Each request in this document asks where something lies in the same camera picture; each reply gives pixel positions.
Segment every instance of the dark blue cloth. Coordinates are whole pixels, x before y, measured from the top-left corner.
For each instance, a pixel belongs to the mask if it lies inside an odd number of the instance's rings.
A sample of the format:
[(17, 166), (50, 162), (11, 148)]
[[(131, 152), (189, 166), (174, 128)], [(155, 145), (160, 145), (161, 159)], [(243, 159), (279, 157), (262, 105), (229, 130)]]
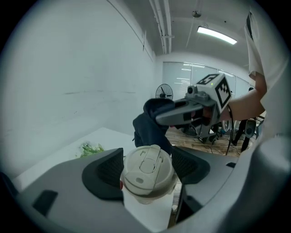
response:
[(168, 99), (150, 99), (144, 105), (144, 113), (133, 120), (135, 128), (135, 146), (158, 145), (169, 155), (172, 146), (165, 134), (169, 126), (161, 126), (156, 122), (156, 116), (175, 108), (175, 103)]

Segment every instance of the fluorescent light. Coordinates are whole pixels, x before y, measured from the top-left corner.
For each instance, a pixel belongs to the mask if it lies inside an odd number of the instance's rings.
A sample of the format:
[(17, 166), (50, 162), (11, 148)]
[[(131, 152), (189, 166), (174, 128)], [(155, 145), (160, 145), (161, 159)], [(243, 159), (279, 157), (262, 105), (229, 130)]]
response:
[(186, 80), (182, 80), (182, 83), (183, 83), (183, 84), (188, 84), (188, 85), (190, 85), (190, 82), (189, 82), (189, 81), (186, 81)]
[(229, 36), (226, 36), (218, 31), (210, 30), (210, 29), (205, 28), (205, 27), (199, 26), (197, 32), (214, 36), (214, 37), (219, 38), (221, 40), (224, 40), (228, 43), (231, 43), (232, 45), (234, 45), (237, 42), (236, 40), (230, 38)]
[(233, 77), (233, 75), (230, 74), (230, 73), (226, 73), (226, 72), (224, 72), (224, 71), (219, 71), (219, 72), (222, 73), (222, 74), (228, 75), (228, 76), (230, 76), (230, 77)]
[(195, 65), (195, 64), (183, 64), (184, 66), (195, 66), (195, 67), (200, 67), (200, 68), (204, 68), (205, 66), (201, 66), (201, 65)]

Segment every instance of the white wall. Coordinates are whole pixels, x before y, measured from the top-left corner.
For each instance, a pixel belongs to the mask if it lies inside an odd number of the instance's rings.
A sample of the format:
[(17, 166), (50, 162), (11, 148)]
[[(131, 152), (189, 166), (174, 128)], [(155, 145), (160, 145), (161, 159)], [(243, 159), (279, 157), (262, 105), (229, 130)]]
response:
[(241, 79), (251, 83), (255, 82), (248, 76), (247, 69), (239, 67), (235, 64), (231, 64), (227, 61), (219, 60), (211, 56), (206, 56), (202, 54), (186, 53), (186, 52), (173, 52), (167, 55), (161, 55), (156, 57), (156, 68), (155, 68), (155, 82), (156, 85), (162, 82), (163, 77), (163, 62), (193, 62), (198, 64), (203, 64), (216, 69), (224, 70), (225, 72), (234, 74)]
[(147, 42), (143, 51), (121, 2), (110, 2), (40, 2), (7, 44), (1, 169), (11, 178), (100, 127), (133, 135), (151, 97), (155, 54)]

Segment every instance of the black cable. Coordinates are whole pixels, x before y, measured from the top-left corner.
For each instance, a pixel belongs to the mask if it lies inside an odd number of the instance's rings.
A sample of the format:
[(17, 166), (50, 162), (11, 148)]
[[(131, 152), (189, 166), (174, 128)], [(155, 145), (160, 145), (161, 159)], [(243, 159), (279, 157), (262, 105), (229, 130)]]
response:
[(238, 150), (237, 150), (236, 147), (234, 147), (233, 145), (231, 145), (231, 147), (235, 148), (235, 149), (236, 149), (236, 153), (238, 153), (239, 155), (241, 155), (241, 154), (238, 152)]
[(228, 107), (228, 110), (229, 110), (229, 115), (231, 116), (231, 125), (232, 125), (232, 129), (231, 129), (231, 136), (229, 138), (229, 143), (228, 143), (228, 147), (227, 147), (227, 151), (226, 151), (226, 155), (228, 153), (228, 150), (229, 150), (229, 147), (231, 146), (231, 140), (232, 140), (232, 135), (233, 135), (233, 132), (234, 132), (234, 129), (235, 129), (235, 126), (233, 124), (233, 116), (232, 116), (232, 111), (231, 111), (231, 107), (229, 105), (227, 105)]
[[(204, 146), (206, 149), (207, 149), (207, 147), (206, 146)], [(213, 151), (212, 151), (212, 148), (210, 147), (210, 146), (208, 146), (209, 148), (210, 148), (210, 150), (211, 150), (211, 153), (213, 154)]]

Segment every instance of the ceiling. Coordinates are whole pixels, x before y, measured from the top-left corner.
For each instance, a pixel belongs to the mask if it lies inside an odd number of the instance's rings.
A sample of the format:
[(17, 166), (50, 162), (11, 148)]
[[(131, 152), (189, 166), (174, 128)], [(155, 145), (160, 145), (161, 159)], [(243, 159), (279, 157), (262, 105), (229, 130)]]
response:
[[(124, 0), (143, 30), (147, 30), (149, 42), (157, 55), (161, 55), (160, 35), (149, 0)], [(244, 25), (249, 6), (241, 0), (169, 0), (171, 11), (172, 52), (194, 52), (223, 59), (247, 68), (248, 52)], [(200, 18), (192, 12), (199, 10)], [(186, 47), (192, 21), (193, 28)], [(198, 34), (198, 26), (207, 25), (210, 29), (228, 35), (237, 43), (231, 45), (217, 38)]]

